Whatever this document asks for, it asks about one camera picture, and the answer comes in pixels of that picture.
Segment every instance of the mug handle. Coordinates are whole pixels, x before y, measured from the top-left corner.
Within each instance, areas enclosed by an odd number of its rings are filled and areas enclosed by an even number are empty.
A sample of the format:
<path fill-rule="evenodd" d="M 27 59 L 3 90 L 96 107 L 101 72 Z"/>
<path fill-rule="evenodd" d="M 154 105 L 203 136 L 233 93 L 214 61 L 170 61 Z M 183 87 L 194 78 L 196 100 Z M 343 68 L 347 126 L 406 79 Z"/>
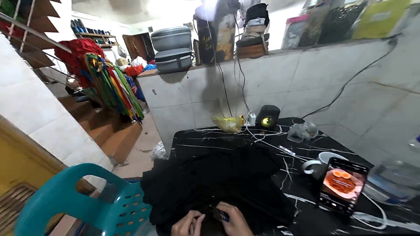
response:
<path fill-rule="evenodd" d="M 308 168 L 308 166 L 314 165 L 314 164 L 321 165 L 321 162 L 318 161 L 318 160 L 309 160 L 309 161 L 303 163 L 303 165 L 302 165 L 303 172 L 305 172 L 305 174 L 312 174 L 314 172 L 314 170 L 307 170 L 306 168 Z"/>

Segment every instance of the food image on screen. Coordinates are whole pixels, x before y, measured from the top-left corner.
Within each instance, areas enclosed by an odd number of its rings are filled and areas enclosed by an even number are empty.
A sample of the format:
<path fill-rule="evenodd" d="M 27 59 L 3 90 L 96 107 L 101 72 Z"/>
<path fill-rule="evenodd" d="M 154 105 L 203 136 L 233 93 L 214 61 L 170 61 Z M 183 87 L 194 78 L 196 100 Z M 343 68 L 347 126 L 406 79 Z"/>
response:
<path fill-rule="evenodd" d="M 322 190 L 346 201 L 355 201 L 363 187 L 364 176 L 330 166 Z"/>

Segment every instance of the phone screen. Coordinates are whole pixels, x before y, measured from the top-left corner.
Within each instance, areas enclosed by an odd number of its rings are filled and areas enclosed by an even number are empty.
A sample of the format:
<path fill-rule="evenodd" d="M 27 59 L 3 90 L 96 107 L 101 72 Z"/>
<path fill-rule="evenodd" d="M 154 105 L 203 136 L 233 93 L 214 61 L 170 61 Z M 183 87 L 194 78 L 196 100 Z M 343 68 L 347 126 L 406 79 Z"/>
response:
<path fill-rule="evenodd" d="M 318 203 L 342 214 L 352 215 L 368 172 L 366 166 L 331 158 L 321 185 Z"/>

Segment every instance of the hanging fabric strips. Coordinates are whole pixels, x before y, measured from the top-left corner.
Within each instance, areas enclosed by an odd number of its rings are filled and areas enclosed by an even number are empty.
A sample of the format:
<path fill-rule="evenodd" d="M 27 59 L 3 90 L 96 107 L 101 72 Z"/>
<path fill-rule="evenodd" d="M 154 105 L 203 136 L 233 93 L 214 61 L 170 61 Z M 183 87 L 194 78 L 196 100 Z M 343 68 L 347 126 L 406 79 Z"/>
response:
<path fill-rule="evenodd" d="M 101 101 L 115 113 L 128 115 L 134 120 L 144 119 L 127 79 L 105 59 L 103 50 L 92 39 L 74 39 L 60 43 L 68 47 L 71 53 L 55 47 L 55 55 L 67 63 L 68 72 L 77 77 L 85 94 Z"/>
<path fill-rule="evenodd" d="M 118 113 L 142 120 L 142 109 L 121 71 L 94 53 L 86 53 L 84 59 L 102 102 Z"/>

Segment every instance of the black marble table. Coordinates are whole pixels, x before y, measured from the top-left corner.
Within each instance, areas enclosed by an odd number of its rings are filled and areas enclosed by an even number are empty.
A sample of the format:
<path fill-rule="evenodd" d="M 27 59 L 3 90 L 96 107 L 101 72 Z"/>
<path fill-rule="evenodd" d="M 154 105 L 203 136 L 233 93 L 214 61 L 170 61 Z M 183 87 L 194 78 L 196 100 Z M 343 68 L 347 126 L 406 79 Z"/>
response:
<path fill-rule="evenodd" d="M 291 179 L 287 175 L 286 169 L 280 169 L 278 173 L 272 176 L 272 179 L 297 207 L 296 217 L 292 225 L 289 227 L 278 226 L 261 235 L 420 234 L 420 201 L 418 198 L 406 205 L 381 205 L 388 217 L 388 226 L 383 231 L 368 227 L 355 219 L 350 219 L 349 223 L 344 223 L 336 213 L 330 212 L 326 208 L 317 207 L 315 199 L 317 198 L 318 184 L 310 175 L 302 173 L 301 166 L 304 162 L 316 159 L 320 152 L 334 152 L 350 161 L 370 168 L 373 165 L 322 132 L 319 132 L 319 135 L 311 141 L 304 141 L 299 144 L 289 141 L 287 139 L 289 127 L 294 123 L 303 122 L 304 120 L 300 118 L 281 118 L 278 119 L 277 125 L 272 131 L 249 127 L 249 131 L 256 135 L 258 139 L 263 139 L 276 147 L 281 145 L 296 153 L 296 157 L 293 158 L 281 151 L 276 151 L 275 148 L 267 144 L 256 142 L 257 145 L 272 149 L 274 158 L 282 158 L 287 163 Z M 233 150 L 255 141 L 256 139 L 244 128 L 240 134 L 228 134 L 216 126 L 179 131 L 174 135 L 170 158 L 194 158 L 219 149 Z M 358 215 L 358 218 L 367 221 L 369 224 L 381 225 L 382 215 L 380 210 L 364 196 L 360 197 L 354 212 Z"/>

